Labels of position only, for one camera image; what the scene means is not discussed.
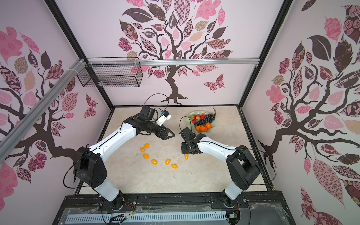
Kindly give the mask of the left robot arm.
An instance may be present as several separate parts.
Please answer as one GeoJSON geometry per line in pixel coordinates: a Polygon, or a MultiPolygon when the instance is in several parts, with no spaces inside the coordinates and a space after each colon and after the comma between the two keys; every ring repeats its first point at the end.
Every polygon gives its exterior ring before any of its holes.
{"type": "Polygon", "coordinates": [[[171,118],[167,110],[163,110],[156,120],[156,110],[143,106],[140,113],[127,118],[121,126],[102,141],[90,147],[81,147],[76,153],[78,159],[74,163],[73,174],[80,181],[96,191],[113,210],[120,210],[124,204],[123,193],[108,179],[105,162],[123,144],[137,135],[151,135],[167,140],[175,134],[164,126],[171,118]]]}

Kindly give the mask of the black base frame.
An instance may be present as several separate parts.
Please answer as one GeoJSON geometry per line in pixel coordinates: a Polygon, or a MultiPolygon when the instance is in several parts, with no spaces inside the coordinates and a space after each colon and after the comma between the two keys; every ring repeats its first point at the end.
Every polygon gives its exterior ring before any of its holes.
{"type": "Polygon", "coordinates": [[[125,194],[120,210],[111,209],[99,195],[66,196],[53,221],[64,225],[68,215],[164,212],[225,212],[227,221],[160,222],[151,224],[109,223],[103,225],[293,225],[287,202],[280,191],[243,192],[234,207],[222,202],[222,193],[125,194]]]}

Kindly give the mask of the aluminium rail back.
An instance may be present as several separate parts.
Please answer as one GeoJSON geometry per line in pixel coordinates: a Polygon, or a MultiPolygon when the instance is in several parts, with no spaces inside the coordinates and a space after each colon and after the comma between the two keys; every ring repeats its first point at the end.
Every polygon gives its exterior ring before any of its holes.
{"type": "Polygon", "coordinates": [[[105,58],[96,58],[96,61],[88,59],[89,66],[105,65],[134,65],[134,66],[177,66],[177,65],[229,65],[229,64],[258,64],[259,58],[224,58],[224,59],[185,59],[185,60],[124,60],[106,61],[105,58]]]}

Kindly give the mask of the aluminium rail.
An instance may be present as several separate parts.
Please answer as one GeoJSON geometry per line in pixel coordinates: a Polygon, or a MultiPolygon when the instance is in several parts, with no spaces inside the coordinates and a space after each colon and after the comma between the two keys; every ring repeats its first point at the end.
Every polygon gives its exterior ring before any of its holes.
{"type": "Polygon", "coordinates": [[[84,69],[86,62],[84,59],[78,59],[59,79],[44,97],[28,112],[20,123],[8,134],[1,142],[1,162],[16,147],[21,139],[33,127],[40,116],[48,109],[51,103],[59,96],[61,91],[70,83],[70,81],[84,69]]]}
{"type": "Polygon", "coordinates": [[[106,61],[105,58],[96,58],[96,61],[88,59],[89,66],[105,65],[134,65],[134,66],[177,66],[177,65],[229,65],[229,64],[258,64],[259,58],[224,58],[224,59],[185,59],[185,60],[124,60],[106,61]]]}

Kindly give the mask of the yellow tomato cluster bottom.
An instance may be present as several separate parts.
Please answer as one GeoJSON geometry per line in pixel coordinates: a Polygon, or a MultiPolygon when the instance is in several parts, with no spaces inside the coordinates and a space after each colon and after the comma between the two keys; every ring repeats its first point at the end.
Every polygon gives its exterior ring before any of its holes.
{"type": "Polygon", "coordinates": [[[158,163],[157,163],[157,160],[154,160],[154,159],[151,161],[151,163],[154,164],[154,165],[157,165],[157,164],[158,164],[158,163]]]}

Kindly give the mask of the light green wavy fruit bowl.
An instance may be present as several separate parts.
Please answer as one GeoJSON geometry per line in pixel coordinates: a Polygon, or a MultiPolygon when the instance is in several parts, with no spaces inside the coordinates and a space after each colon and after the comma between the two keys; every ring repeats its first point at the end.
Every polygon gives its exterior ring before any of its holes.
{"type": "Polygon", "coordinates": [[[216,126],[215,119],[217,116],[216,109],[213,112],[197,110],[187,115],[187,126],[197,133],[210,132],[216,126]]]}

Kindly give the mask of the aluminium rail left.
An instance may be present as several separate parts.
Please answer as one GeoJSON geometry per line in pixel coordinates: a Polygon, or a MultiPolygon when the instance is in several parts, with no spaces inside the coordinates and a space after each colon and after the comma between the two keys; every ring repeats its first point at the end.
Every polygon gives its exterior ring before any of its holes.
{"type": "Polygon", "coordinates": [[[16,147],[21,139],[33,127],[40,116],[48,109],[51,103],[59,96],[61,91],[70,83],[70,81],[84,69],[86,62],[84,59],[78,59],[59,79],[44,97],[28,112],[20,123],[8,134],[1,142],[1,162],[16,147]]]}

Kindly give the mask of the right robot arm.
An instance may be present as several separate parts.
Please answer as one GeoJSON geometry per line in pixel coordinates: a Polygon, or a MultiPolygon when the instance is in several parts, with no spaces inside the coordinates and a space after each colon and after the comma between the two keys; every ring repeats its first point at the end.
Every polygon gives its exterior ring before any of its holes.
{"type": "Polygon", "coordinates": [[[205,134],[196,135],[188,128],[180,132],[183,142],[182,154],[209,154],[226,163],[231,177],[230,184],[222,191],[222,202],[228,207],[235,206],[238,197],[253,184],[260,175],[260,166],[249,149],[225,145],[212,140],[205,134]]]}

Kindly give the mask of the dark fake grape bunch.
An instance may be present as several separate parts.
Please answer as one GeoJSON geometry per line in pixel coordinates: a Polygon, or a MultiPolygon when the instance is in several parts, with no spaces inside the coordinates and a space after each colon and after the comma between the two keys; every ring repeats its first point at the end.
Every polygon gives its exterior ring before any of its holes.
{"type": "Polygon", "coordinates": [[[208,113],[206,114],[206,117],[203,119],[203,120],[200,120],[200,121],[196,121],[196,123],[194,124],[195,127],[196,126],[205,126],[207,123],[212,123],[215,121],[216,119],[216,110],[214,109],[214,113],[208,113]]]}

